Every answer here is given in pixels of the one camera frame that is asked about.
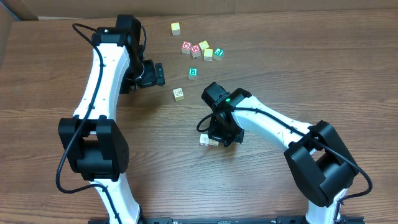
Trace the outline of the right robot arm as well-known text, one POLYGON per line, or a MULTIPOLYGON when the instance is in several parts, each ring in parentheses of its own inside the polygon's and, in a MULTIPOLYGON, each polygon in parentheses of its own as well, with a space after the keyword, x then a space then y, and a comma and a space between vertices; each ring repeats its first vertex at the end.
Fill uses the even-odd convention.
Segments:
POLYGON ((326 121, 312 125, 290 119, 250 92, 232 93, 213 82, 201 95, 211 108, 208 137, 228 147, 250 130, 281 150, 298 189, 308 199, 305 223, 346 223, 341 199, 358 174, 356 162, 326 121))

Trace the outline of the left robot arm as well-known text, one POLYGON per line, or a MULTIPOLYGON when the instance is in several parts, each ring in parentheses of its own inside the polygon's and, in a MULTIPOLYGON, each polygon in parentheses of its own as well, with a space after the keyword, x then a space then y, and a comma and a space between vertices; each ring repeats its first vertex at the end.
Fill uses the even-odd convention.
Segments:
POLYGON ((109 214, 105 223, 145 223, 126 177, 129 146, 116 124, 121 94, 165 85, 162 64, 144 58, 142 35, 146 31, 138 19, 119 15, 115 26, 83 36, 93 47, 90 76, 73 116, 58 124, 65 152, 56 186, 64 194, 96 189, 109 214))

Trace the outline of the white block red side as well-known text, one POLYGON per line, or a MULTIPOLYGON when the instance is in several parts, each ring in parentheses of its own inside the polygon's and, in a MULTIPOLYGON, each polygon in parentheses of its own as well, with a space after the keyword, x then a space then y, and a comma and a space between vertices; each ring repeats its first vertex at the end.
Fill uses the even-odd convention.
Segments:
POLYGON ((208 143, 209 143, 209 145, 211 145, 211 146, 218 146, 218 145, 219 145, 219 142, 218 142, 218 141, 215 141, 215 140, 213 140, 213 139, 209 139, 208 143))

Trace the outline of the white number block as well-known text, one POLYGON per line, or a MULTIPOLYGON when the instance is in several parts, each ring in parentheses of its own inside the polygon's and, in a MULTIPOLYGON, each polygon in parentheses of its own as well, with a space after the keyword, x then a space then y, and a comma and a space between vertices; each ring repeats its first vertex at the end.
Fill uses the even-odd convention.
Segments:
POLYGON ((200 145, 201 146, 208 146, 209 145, 209 139, 207 134, 200 134, 200 145))

